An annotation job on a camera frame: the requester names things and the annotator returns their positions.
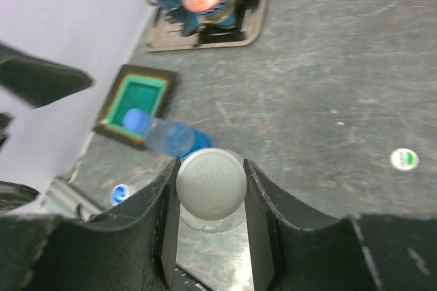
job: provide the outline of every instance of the water bottle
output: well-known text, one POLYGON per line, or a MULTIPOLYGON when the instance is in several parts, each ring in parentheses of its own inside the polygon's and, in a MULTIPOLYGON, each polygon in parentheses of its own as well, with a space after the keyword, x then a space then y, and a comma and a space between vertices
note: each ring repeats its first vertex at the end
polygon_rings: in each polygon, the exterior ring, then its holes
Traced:
POLYGON ((211 138, 200 130, 182 122, 151 117, 140 109, 131 109, 123 119, 126 129, 143 134, 149 149, 169 156, 185 158, 190 153, 213 146, 211 138))

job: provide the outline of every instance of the brown tray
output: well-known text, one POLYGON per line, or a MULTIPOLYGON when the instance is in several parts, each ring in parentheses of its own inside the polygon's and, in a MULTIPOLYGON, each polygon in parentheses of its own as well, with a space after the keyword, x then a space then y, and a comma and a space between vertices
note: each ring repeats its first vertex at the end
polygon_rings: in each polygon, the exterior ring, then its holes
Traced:
POLYGON ((182 36, 181 22, 169 21, 164 11, 157 8, 147 26, 145 48, 148 52, 158 52, 248 45, 261 33, 267 6, 268 0, 239 0, 236 27, 202 27, 187 37, 182 36))

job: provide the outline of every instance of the white wall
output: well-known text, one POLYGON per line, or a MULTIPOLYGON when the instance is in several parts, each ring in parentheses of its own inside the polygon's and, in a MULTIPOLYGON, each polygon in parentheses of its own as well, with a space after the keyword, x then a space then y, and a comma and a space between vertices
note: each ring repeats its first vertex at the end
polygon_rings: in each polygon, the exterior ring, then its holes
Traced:
POLYGON ((53 176, 71 168, 150 12, 144 0, 0 0, 0 41, 96 80, 93 88, 36 110, 0 89, 0 111, 16 116, 0 151, 0 180, 45 192, 53 176))

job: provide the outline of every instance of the concrete floor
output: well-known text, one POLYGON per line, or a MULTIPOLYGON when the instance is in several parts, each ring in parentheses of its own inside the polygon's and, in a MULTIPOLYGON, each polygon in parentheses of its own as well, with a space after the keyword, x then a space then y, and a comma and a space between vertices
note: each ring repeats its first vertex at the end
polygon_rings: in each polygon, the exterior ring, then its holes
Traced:
MULTIPOLYGON (((179 72, 165 116, 253 159, 309 205, 436 212, 437 0, 270 0, 262 36, 243 48, 147 54, 179 72), (396 148, 420 158, 394 169, 396 148)), ((96 135, 74 183, 100 203, 166 158, 96 135)), ((251 290, 245 225, 205 235, 181 224, 178 262, 215 290, 251 290)))

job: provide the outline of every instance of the white round sticker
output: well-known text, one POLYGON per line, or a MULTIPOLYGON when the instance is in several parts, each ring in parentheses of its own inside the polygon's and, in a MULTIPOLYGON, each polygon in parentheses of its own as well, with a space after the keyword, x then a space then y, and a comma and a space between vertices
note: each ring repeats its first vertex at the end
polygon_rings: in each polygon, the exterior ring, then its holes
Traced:
POLYGON ((419 164, 416 152, 409 149, 396 149, 391 152, 390 162, 394 168, 401 171, 413 170, 419 164))

